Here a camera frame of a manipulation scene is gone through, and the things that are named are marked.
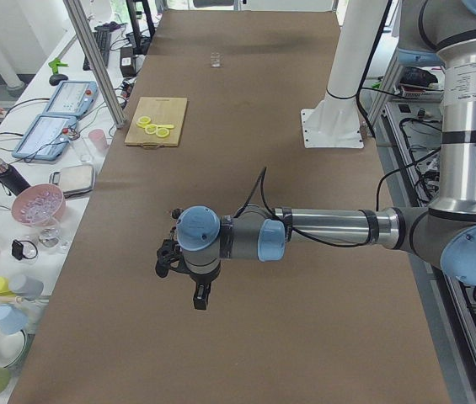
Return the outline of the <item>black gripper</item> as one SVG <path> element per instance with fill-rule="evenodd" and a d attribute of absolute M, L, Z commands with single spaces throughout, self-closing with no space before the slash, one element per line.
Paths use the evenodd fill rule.
<path fill-rule="evenodd" d="M 190 278 L 196 283 L 193 304 L 196 310 L 205 309 L 205 294 L 211 291 L 211 283 L 219 276 L 220 269 L 215 268 L 207 274 L 191 273 Z"/>

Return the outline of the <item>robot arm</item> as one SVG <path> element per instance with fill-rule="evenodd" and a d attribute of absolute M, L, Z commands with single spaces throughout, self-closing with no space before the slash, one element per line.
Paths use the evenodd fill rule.
<path fill-rule="evenodd" d="M 271 209 L 245 203 L 218 216 L 205 206 L 174 213 L 177 223 L 158 250 L 157 275 L 195 281 L 193 303 L 207 307 L 224 259 L 276 261 L 291 239 L 331 247 L 378 244 L 412 253 L 476 286 L 476 1 L 405 1 L 399 51 L 445 64 L 440 186 L 425 208 Z"/>

